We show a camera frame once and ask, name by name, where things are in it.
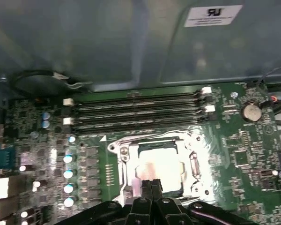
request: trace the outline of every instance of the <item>capacitor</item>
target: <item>capacitor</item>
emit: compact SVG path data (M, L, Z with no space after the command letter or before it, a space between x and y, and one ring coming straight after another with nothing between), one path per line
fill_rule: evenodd
M21 213L22 218L30 217L34 214L34 208L27 209Z
M69 179L75 175L75 170L64 171L64 178Z
M68 141L70 143L73 143L74 141L76 141L76 138L74 136L69 136Z
M46 180L40 180L40 181L34 181L33 182L33 186L35 188L43 187L45 185L47 185L47 181Z
M43 118L43 120L49 119L50 118L50 113L44 112L43 115L42 115L42 118Z
M49 121L44 120L44 121L42 122L42 128L48 128L49 126L50 126L50 122L49 122Z
M69 183L69 184L65 185L64 192L67 194L72 193L74 191L75 186L76 185L74 183Z
M26 220L22 221L21 225L31 225L34 223L34 218L33 217L29 217Z
M21 172L28 172L28 171L34 171L35 168L33 165L22 165L19 167L19 171Z
M67 199L64 200L64 205L66 207L71 207L74 205L74 203L77 201L77 197L76 196L70 196Z
M71 162L74 161L74 158L75 158L74 155L68 154L68 155L64 156L64 162L65 163L71 163Z

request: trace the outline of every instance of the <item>label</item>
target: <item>label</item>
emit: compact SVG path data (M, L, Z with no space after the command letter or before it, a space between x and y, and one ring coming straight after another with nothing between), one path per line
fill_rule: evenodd
M62 74L59 74L59 73L56 73L56 72L53 73L52 77L57 79L57 80L69 79L67 76L63 76Z
M242 5L195 7L189 10L185 27L217 26L230 24Z

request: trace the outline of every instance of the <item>cpu socket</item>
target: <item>cpu socket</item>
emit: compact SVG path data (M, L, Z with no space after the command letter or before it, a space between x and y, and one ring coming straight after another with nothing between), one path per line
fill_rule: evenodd
M118 155L122 188L116 200L124 204L127 196L141 196L141 181L154 179L161 180L164 196L199 197L206 189L200 188L198 161L203 148L201 135L177 130L127 136L109 144L108 150Z

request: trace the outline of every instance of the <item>ul logo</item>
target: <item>ul logo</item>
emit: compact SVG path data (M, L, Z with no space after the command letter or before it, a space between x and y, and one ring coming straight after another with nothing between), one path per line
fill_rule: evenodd
M207 13L207 16L219 16L222 13L222 8L210 8Z

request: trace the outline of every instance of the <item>motherboard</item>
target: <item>motherboard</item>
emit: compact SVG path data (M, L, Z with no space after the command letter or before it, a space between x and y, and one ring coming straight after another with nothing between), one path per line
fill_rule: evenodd
M0 179L25 181L16 223L55 224L107 200L124 205L141 196L142 180L160 179L163 195L185 207L201 200L281 224L281 141L261 88L238 82L10 101Z

